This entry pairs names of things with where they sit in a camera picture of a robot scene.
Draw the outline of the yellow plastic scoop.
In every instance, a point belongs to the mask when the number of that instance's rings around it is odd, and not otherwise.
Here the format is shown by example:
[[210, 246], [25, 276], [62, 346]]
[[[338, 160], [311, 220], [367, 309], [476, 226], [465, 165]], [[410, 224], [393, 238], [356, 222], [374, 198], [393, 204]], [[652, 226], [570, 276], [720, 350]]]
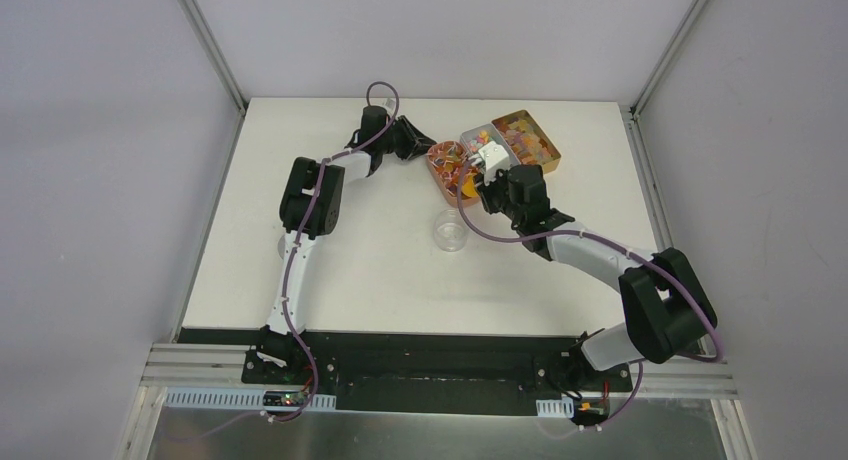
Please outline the yellow plastic scoop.
[[459, 191], [462, 199], [473, 199], [479, 197], [479, 193], [474, 183], [474, 178], [471, 176], [465, 177], [459, 183]]

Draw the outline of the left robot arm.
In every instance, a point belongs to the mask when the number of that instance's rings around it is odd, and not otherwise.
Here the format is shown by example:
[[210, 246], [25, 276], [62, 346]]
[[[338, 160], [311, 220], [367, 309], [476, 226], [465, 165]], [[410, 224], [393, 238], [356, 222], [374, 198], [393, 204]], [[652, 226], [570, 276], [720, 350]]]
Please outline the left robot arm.
[[284, 228], [278, 242], [283, 261], [280, 285], [256, 346], [279, 383], [293, 384], [304, 374], [305, 358], [295, 351], [308, 349], [300, 338], [306, 329], [304, 283], [320, 241], [338, 223], [344, 187], [372, 176], [386, 155], [409, 161], [434, 145], [397, 109], [367, 105], [359, 128], [341, 152], [322, 160], [294, 160], [279, 206]]

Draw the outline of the clear plastic jar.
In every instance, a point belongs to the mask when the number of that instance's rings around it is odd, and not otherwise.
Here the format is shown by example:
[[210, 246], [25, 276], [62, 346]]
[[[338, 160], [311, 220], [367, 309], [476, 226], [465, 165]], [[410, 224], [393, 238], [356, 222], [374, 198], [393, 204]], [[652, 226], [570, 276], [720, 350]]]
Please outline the clear plastic jar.
[[440, 212], [433, 226], [435, 245], [445, 252], [457, 252], [467, 244], [469, 230], [457, 209]]

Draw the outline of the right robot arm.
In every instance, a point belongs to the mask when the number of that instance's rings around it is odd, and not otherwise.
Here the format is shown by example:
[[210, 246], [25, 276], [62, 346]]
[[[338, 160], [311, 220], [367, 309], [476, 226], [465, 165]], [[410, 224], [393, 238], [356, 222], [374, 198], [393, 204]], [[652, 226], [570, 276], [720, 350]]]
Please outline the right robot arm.
[[509, 242], [580, 270], [620, 296], [622, 323], [588, 335], [564, 362], [569, 380], [595, 388], [608, 370], [674, 356], [718, 362], [718, 318], [687, 256], [675, 248], [643, 252], [608, 239], [553, 208], [540, 167], [517, 165], [473, 178], [484, 210], [510, 222]]

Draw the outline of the orange tray of lollipops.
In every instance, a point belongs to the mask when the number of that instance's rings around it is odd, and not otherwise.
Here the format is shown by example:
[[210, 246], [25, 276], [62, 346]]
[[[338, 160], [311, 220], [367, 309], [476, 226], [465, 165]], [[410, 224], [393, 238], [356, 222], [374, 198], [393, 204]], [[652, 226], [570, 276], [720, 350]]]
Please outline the orange tray of lollipops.
[[[470, 206], [481, 202], [480, 197], [473, 199], [462, 199], [457, 196], [457, 188], [459, 185], [460, 169], [467, 160], [467, 153], [463, 146], [456, 141], [446, 141], [433, 145], [425, 155], [426, 165], [431, 176], [436, 182], [436, 185], [444, 199], [452, 207], [457, 207], [459, 204]], [[471, 167], [463, 176], [471, 176], [477, 173], [475, 167]]]

